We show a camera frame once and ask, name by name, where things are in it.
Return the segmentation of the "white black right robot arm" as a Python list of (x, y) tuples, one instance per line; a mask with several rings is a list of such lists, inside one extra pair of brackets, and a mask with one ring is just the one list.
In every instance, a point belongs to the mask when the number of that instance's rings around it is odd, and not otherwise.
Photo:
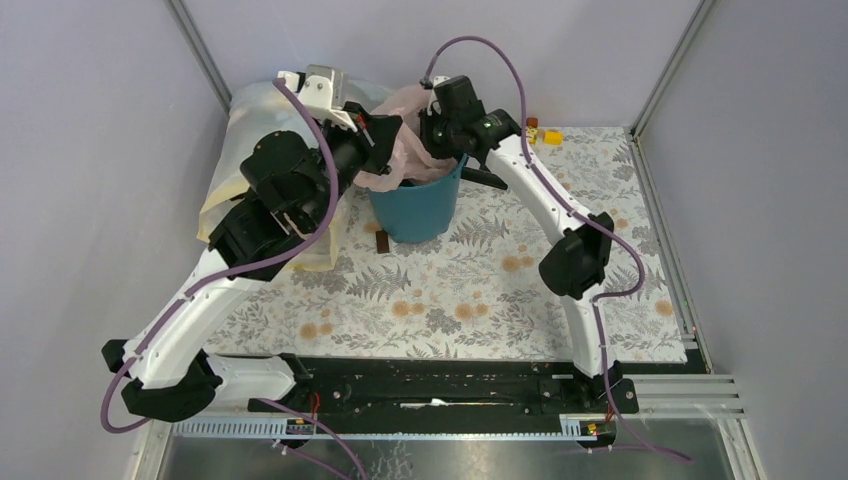
[(561, 300), (572, 340), (575, 402), (617, 416), (614, 392), (623, 375), (613, 355), (601, 299), (605, 269), (618, 238), (607, 213), (594, 214), (557, 184), (531, 150), (526, 131), (502, 109), (486, 111), (464, 76), (424, 78), (419, 136), (437, 158), (466, 154), (502, 180), (539, 223), (550, 250), (539, 262), (545, 286)]

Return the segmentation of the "pink plastic trash bag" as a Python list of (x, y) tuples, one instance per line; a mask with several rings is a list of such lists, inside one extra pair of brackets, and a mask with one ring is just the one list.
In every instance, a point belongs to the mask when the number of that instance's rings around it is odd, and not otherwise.
[(403, 124), (395, 137), (388, 162), (390, 172), (376, 175), (361, 171), (353, 180), (355, 185), (375, 192), (389, 192), (396, 190), (403, 180), (409, 180), (414, 185), (425, 185), (453, 171), (458, 163), (455, 158), (433, 157), (419, 138), (418, 113), (429, 105), (430, 93), (430, 90), (425, 90), (419, 84), (405, 86), (371, 111), (375, 115), (400, 116)]

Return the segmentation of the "teal plastic trash bin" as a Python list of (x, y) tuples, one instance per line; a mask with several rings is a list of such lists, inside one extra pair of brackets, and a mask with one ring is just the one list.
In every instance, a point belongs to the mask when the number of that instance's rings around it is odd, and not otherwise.
[(423, 243), (445, 233), (454, 217), (464, 155), (444, 177), (388, 192), (366, 190), (377, 222), (396, 243)]

